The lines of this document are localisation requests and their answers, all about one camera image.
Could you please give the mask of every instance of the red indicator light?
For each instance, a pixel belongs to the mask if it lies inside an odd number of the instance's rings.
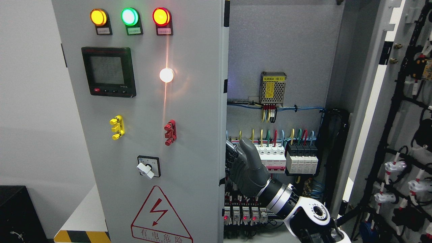
[[[171,20],[171,13],[166,8],[156,8],[153,11],[153,21],[158,26],[165,26]]]

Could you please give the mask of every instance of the black and yellow hazard tape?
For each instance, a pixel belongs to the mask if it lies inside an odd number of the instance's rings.
[[[55,243],[111,243],[108,232],[60,230]]]

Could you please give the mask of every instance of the lightning bolt symbol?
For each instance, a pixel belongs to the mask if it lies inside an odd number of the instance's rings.
[[[152,210],[150,210],[150,213],[160,213],[160,212],[162,212],[162,214],[161,214],[161,216],[159,216],[158,220],[153,221],[153,225],[152,225],[152,226],[157,225],[159,219],[161,219],[162,216],[163,216],[164,214],[166,214],[166,212],[168,212],[168,209],[165,209],[165,210],[155,210],[156,207],[157,207],[161,202],[162,202],[162,199],[159,198],[158,201],[156,201],[155,205],[153,206]]]

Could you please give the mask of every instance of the green wire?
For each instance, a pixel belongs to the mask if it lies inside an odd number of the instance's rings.
[[[300,139],[302,138],[302,129],[299,128],[299,133],[297,135],[297,145],[300,145]]]
[[[270,146],[270,130],[267,130],[267,137],[266,137],[266,139],[267,139],[267,147],[269,147]]]

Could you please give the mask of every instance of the green indicator light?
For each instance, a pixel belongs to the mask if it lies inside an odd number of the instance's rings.
[[[138,23],[138,12],[133,8],[125,8],[121,11],[121,20],[127,26],[134,26]]]

